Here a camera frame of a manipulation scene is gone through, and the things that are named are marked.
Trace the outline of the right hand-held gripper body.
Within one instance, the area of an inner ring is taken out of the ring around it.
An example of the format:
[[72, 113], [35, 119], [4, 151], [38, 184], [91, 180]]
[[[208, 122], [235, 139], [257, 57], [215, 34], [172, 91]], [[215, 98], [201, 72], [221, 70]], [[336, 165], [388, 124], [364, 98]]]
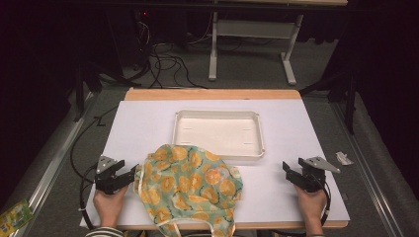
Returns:
[[326, 171], [340, 174], [339, 168], [330, 164], [326, 159], [316, 156], [306, 159], [311, 166], [302, 168], [302, 176], [304, 178], [304, 185], [301, 187], [309, 193], [314, 193], [322, 190], [326, 183]]

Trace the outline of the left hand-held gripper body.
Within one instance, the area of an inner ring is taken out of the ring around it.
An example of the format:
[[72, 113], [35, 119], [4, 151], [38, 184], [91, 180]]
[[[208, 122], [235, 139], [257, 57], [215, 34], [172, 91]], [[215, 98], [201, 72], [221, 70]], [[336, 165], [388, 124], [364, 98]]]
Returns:
[[119, 161], [101, 156], [98, 162], [95, 175], [96, 189], [107, 195], [113, 195], [123, 187], [118, 187], [116, 183], [117, 172], [112, 172], [111, 167]]

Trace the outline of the lemon print cloth bag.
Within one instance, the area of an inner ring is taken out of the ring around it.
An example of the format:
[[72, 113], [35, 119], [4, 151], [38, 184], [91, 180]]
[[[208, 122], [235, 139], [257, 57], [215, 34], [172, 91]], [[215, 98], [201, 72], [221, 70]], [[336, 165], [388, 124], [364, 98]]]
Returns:
[[133, 189], [164, 237], [182, 237], [181, 221], [207, 225], [211, 237], [233, 236], [241, 175], [201, 147], [160, 146], [135, 167]]

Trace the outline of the person's left hand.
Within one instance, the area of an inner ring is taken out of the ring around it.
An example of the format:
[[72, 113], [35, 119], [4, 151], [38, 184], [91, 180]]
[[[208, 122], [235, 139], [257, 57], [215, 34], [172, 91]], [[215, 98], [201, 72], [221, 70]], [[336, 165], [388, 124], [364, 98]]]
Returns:
[[121, 188], [116, 194], [107, 195], [102, 191], [95, 191], [94, 206], [100, 217], [101, 227], [116, 228], [124, 206], [127, 187]]

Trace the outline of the person's right hand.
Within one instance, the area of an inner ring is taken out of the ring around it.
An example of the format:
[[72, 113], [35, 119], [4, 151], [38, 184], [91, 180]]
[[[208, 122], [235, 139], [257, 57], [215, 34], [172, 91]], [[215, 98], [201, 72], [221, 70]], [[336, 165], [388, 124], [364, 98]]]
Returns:
[[299, 187], [294, 187], [298, 195], [298, 204], [305, 228], [308, 226], [322, 226], [321, 214], [326, 204], [324, 191], [308, 193]]

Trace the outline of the crumpled white paper scrap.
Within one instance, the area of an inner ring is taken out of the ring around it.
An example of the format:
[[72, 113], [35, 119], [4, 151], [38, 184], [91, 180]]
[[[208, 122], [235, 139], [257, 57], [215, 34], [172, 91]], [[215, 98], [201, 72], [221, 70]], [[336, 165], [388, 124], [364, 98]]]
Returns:
[[339, 151], [339, 152], [336, 153], [336, 158], [344, 166], [349, 166], [349, 165], [352, 165], [353, 164], [353, 161], [350, 160], [348, 158], [348, 156], [345, 153], [341, 152], [341, 151]]

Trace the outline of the white table cover sheet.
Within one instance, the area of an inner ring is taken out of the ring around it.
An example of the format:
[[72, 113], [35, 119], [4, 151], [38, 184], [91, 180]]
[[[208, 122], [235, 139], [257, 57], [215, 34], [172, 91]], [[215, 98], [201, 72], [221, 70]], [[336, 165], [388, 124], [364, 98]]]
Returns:
[[239, 229], [283, 228], [302, 223], [296, 191], [283, 170], [299, 170], [299, 158], [321, 156], [322, 148], [300, 99], [122, 101], [104, 155], [124, 160], [127, 168], [172, 142], [175, 115], [182, 110], [252, 111], [259, 115], [265, 153], [254, 161], [224, 159], [237, 168], [243, 193], [234, 220]]

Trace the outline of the black metal stand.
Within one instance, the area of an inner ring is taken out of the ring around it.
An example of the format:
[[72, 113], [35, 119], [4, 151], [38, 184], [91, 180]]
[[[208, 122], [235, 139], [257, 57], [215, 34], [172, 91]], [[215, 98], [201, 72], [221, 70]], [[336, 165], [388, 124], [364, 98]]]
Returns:
[[92, 61], [80, 62], [75, 69], [75, 96], [76, 96], [76, 116], [75, 121], [80, 121], [85, 112], [84, 85], [92, 93], [100, 93], [102, 86], [100, 85], [99, 75], [105, 74], [123, 85], [139, 88], [140, 84], [134, 83], [125, 77], [113, 73], [112, 71], [94, 63]]
[[346, 102], [344, 123], [348, 131], [353, 134], [354, 111], [356, 110], [355, 97], [357, 91], [357, 80], [354, 72], [339, 72], [299, 90], [299, 93], [305, 96], [313, 91], [322, 90], [326, 87], [330, 88], [327, 96], [330, 102]]

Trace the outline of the white plastic tray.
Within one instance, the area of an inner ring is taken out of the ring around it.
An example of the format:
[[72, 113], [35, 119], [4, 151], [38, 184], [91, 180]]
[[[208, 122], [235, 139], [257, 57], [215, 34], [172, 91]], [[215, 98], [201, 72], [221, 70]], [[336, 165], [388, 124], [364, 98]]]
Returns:
[[199, 146], [228, 160], [254, 161], [265, 153], [259, 115], [252, 111], [179, 111], [172, 142]]

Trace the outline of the green snack packet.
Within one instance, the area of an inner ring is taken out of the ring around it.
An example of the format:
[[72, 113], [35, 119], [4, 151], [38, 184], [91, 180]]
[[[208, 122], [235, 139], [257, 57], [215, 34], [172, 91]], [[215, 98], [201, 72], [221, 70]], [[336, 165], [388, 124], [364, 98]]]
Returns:
[[22, 199], [0, 214], [0, 237], [9, 237], [33, 219], [33, 212], [26, 199]]

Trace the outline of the metal floor rail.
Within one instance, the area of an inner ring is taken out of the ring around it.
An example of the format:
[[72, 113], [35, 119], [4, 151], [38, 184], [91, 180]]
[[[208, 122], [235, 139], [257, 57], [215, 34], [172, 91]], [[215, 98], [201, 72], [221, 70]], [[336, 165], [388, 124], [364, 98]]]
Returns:
[[79, 226], [78, 179], [67, 156], [86, 121], [75, 117], [72, 106], [9, 198], [10, 204], [26, 199], [33, 212], [33, 218], [10, 237], [82, 237], [86, 233]]
[[375, 209], [377, 210], [377, 213], [379, 215], [381, 223], [384, 226], [385, 231], [387, 232], [389, 237], [404, 237], [404, 234], [399, 224], [397, 223], [393, 211], [391, 210], [388, 204], [387, 198], [385, 197], [384, 193], [379, 187], [377, 180], [374, 177], [374, 174], [367, 163], [367, 160], [361, 150], [361, 147], [355, 135], [349, 131], [349, 128], [345, 124], [345, 116], [341, 107], [335, 103], [332, 103], [330, 107], [335, 116], [337, 117], [337, 120], [341, 128], [343, 129], [353, 152], [355, 153], [354, 160], [356, 166], [361, 172], [363, 182], [369, 192], [369, 195], [372, 199]]

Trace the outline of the white metal desk frame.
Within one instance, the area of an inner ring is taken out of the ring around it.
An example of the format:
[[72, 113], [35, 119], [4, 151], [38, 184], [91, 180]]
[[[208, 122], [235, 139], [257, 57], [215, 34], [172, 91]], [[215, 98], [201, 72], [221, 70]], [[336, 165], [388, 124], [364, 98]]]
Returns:
[[[275, 7], [345, 7], [348, 0], [213, 0], [214, 4], [224, 3], [257, 3], [265, 6]], [[288, 84], [294, 86], [296, 80], [290, 62], [299, 30], [303, 21], [303, 14], [297, 14], [292, 22], [286, 20], [281, 22], [263, 22], [262, 20], [220, 20], [218, 12], [211, 13], [211, 51], [209, 55], [209, 80], [217, 78], [217, 39], [219, 37], [239, 37], [253, 39], [288, 40], [286, 51], [280, 53], [280, 59], [285, 70]]]

